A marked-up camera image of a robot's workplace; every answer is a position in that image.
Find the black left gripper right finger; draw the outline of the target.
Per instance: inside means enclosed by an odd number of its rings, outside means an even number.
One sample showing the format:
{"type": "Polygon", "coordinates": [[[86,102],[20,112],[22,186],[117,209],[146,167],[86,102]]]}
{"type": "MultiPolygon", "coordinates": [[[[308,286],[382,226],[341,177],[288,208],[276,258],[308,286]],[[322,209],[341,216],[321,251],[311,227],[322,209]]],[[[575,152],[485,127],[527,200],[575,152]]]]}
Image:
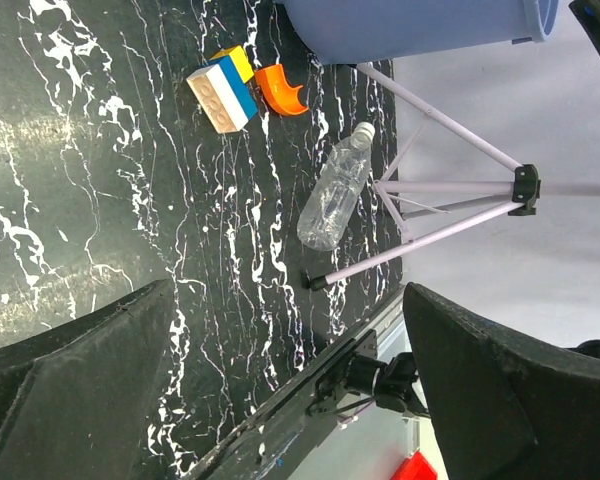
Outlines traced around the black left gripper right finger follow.
{"type": "Polygon", "coordinates": [[[451,479],[600,479],[600,359],[415,283],[403,311],[451,479]]]}

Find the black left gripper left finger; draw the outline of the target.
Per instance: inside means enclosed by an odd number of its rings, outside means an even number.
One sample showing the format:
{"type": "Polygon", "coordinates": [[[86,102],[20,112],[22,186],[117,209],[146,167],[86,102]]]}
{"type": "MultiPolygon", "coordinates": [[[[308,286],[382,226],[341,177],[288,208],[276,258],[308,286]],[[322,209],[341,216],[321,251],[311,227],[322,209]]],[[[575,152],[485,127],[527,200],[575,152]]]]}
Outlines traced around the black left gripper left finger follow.
{"type": "Polygon", "coordinates": [[[175,313],[169,280],[0,348],[0,479],[128,479],[175,313]]]}

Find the clear bottle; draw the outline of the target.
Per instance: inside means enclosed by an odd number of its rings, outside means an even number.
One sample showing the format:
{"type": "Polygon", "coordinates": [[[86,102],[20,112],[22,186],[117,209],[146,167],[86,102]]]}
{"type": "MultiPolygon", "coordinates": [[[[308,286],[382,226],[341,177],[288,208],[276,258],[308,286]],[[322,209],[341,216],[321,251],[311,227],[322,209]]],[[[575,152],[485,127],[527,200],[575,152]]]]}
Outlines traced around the clear bottle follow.
{"type": "Polygon", "coordinates": [[[316,251],[338,246],[370,176],[374,136],[374,126],[361,122],[332,148],[297,223],[304,246],[316,251]]]}

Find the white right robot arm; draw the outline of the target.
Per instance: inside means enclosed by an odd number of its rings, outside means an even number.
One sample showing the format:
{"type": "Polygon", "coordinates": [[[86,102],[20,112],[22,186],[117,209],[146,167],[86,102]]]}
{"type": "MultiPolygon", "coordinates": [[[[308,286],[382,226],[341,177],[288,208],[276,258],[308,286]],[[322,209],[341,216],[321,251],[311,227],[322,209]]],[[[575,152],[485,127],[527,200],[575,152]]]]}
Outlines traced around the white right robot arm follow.
{"type": "MultiPolygon", "coordinates": [[[[600,56],[600,1],[573,1],[569,4],[569,8],[600,56]]],[[[371,64],[356,64],[353,68],[380,83],[386,89],[407,101],[411,106],[420,110],[427,120],[431,119],[437,122],[493,160],[504,165],[505,168],[513,172],[514,180],[504,183],[478,182],[476,184],[476,187],[482,193],[489,194],[491,199],[503,197],[505,200],[500,205],[338,272],[312,278],[308,281],[309,289],[313,291],[324,289],[361,271],[468,230],[496,217],[502,215],[524,217],[536,213],[535,204],[541,195],[541,180],[534,165],[521,164],[508,157],[481,137],[400,86],[390,77],[373,68],[371,64]]],[[[430,413],[412,388],[417,380],[417,367],[411,353],[401,353],[390,363],[383,363],[364,355],[355,354],[347,364],[342,384],[347,391],[368,397],[365,401],[356,402],[355,406],[373,401],[383,409],[427,418],[430,413]]]]}

